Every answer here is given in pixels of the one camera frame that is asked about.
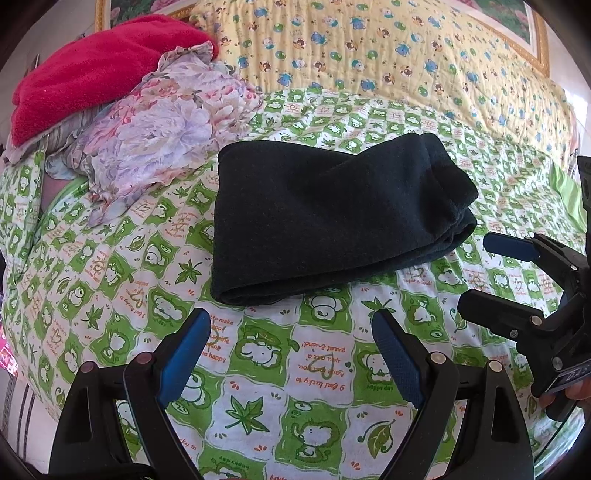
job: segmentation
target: wall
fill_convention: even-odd
[[[581,153],[591,155],[591,88],[581,71],[566,50],[556,33],[546,25],[548,31],[548,54],[550,56],[550,79],[558,83],[573,104],[581,135]]]
[[[95,0],[59,0],[26,33],[0,72],[1,143],[6,144],[10,132],[10,115],[14,108],[12,92],[35,55],[40,54],[43,62],[81,33],[90,34],[94,29]]]

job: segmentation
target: finger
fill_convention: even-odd
[[[538,403],[540,404],[540,407],[546,408],[554,401],[555,398],[556,397],[554,396],[554,394],[544,394],[538,399]]]
[[[586,378],[583,381],[571,385],[565,390],[565,394],[572,400],[584,400],[591,398],[591,378]]]

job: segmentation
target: bed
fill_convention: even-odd
[[[479,189],[478,226],[430,264],[230,307],[209,293],[215,155],[91,228],[83,177],[40,214],[48,152],[31,152],[0,180],[2,314],[19,373],[50,414],[59,417],[83,361],[117,365],[153,350],[199,306],[211,315],[212,336],[168,412],[206,479],[377,478],[415,414],[372,340],[371,314],[387,308],[430,351],[468,365],[503,363],[536,473],[557,462],[582,413],[545,449],[559,424],[530,394],[525,358],[513,342],[466,323],[456,306],[478,288],[546,313],[558,308],[561,291],[548,276],[489,255],[482,238],[539,232],[582,249],[586,225],[571,201],[578,190],[564,173],[573,125],[562,89],[438,1],[206,1],[190,21],[214,34],[220,59],[264,95],[247,141],[358,153],[405,133],[435,133]],[[145,461],[129,409],[118,409],[132,455]],[[445,472],[463,410],[458,403],[431,478]]]

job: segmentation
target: picture frame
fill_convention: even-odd
[[[524,10],[527,16],[527,24],[530,32],[528,43],[509,28],[502,25],[486,13],[477,10],[478,0],[444,0],[452,7],[470,15],[478,20],[484,27],[492,30],[499,38],[506,41],[523,59],[529,62],[532,67],[546,77],[550,76],[550,56],[548,53],[548,33],[544,19],[535,12],[529,5],[524,3]],[[502,6],[504,0],[496,2]]]
[[[117,23],[139,14],[158,13],[188,21],[195,3],[196,0],[96,0],[95,32],[108,30]],[[154,4],[163,5],[163,7],[152,11],[151,7]]]

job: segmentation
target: metal rivet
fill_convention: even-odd
[[[150,352],[141,352],[135,357],[135,361],[140,365],[149,364],[152,360],[152,354]]]
[[[503,365],[501,364],[501,362],[497,362],[496,360],[493,360],[491,363],[488,364],[488,366],[490,367],[490,369],[493,372],[502,372],[503,371]]]
[[[87,374],[88,372],[92,372],[96,367],[96,363],[94,362],[84,362],[81,366],[80,366],[80,371],[84,374]]]
[[[446,356],[443,355],[441,352],[433,352],[431,354],[431,360],[433,361],[433,363],[441,365],[445,363]]]
[[[554,367],[554,370],[562,370],[562,359],[559,356],[555,356],[552,359],[552,366]]]

